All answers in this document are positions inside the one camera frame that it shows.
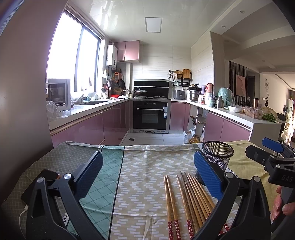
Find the wire mesh basket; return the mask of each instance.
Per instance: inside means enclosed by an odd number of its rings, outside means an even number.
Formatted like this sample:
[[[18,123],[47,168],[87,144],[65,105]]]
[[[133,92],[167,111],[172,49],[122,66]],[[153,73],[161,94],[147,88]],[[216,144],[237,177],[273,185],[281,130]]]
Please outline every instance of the wire mesh basket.
[[[212,163],[217,163],[218,166],[225,171],[230,161],[230,158],[234,154],[234,150],[231,146],[224,142],[219,141],[208,141],[202,145],[203,153]],[[204,184],[200,174],[196,172],[196,178],[202,185]]]

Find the white countertop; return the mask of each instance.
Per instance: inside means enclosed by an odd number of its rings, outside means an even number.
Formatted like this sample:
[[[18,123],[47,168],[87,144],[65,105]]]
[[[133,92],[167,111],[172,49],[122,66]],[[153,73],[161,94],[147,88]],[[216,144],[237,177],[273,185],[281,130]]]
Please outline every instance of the white countertop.
[[[278,122],[273,123],[273,122],[269,122],[269,121],[265,121],[265,120],[250,118],[242,113],[233,113],[233,112],[230,112],[229,110],[225,110],[225,109],[216,109],[216,108],[208,107],[207,105],[199,104],[199,103],[196,103],[196,102],[193,102],[190,100],[172,99],[171,102],[190,103],[191,105],[206,109],[208,111],[214,112],[214,113],[221,115],[223,117],[234,120],[234,121],[236,121],[240,124],[243,124],[249,128],[252,128],[254,124],[280,124]]]
[[[129,100],[129,98],[121,98],[118,100],[110,100],[110,101],[98,103],[95,105],[74,105],[74,107],[72,107],[70,110],[70,112],[71,112],[70,116],[49,122],[48,123],[49,130],[51,131],[55,128],[58,128],[64,124],[67,124],[67,123],[72,122],[74,120],[77,120],[81,117],[84,117],[84,116],[89,115],[91,113],[102,111],[105,108],[109,108],[111,106],[114,106],[114,105],[122,103],[122,102],[126,102],[128,100]]]

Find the silver bolt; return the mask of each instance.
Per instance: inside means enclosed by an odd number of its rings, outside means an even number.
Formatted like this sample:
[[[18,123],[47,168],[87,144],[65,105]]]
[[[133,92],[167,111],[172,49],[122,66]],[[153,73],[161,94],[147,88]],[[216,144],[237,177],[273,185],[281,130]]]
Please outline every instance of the silver bolt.
[[[70,179],[71,177],[72,177],[72,174],[70,174],[70,173],[66,173],[66,174],[63,176],[64,179]]]
[[[225,176],[226,176],[227,178],[233,178],[233,177],[234,177],[234,175],[233,175],[231,172],[227,172],[227,173],[225,174]]]
[[[254,177],[254,181],[255,181],[255,182],[260,182],[260,177],[255,176],[255,177]]]
[[[43,182],[43,181],[44,181],[44,178],[43,177],[40,177],[40,178],[37,179],[37,182],[39,182],[39,183],[40,182]]]

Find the green vegetable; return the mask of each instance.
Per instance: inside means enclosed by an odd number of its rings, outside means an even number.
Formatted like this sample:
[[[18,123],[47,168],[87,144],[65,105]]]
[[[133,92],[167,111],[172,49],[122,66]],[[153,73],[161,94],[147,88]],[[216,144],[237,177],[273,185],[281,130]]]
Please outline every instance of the green vegetable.
[[[269,122],[276,122],[275,116],[272,113],[262,115],[262,119]]]

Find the ceiling light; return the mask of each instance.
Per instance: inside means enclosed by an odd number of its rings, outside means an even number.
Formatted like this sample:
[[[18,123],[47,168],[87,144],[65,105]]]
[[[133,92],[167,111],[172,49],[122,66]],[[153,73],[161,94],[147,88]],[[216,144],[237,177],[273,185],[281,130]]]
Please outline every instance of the ceiling light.
[[[147,33],[160,33],[161,25],[161,17],[145,17],[145,28]]]

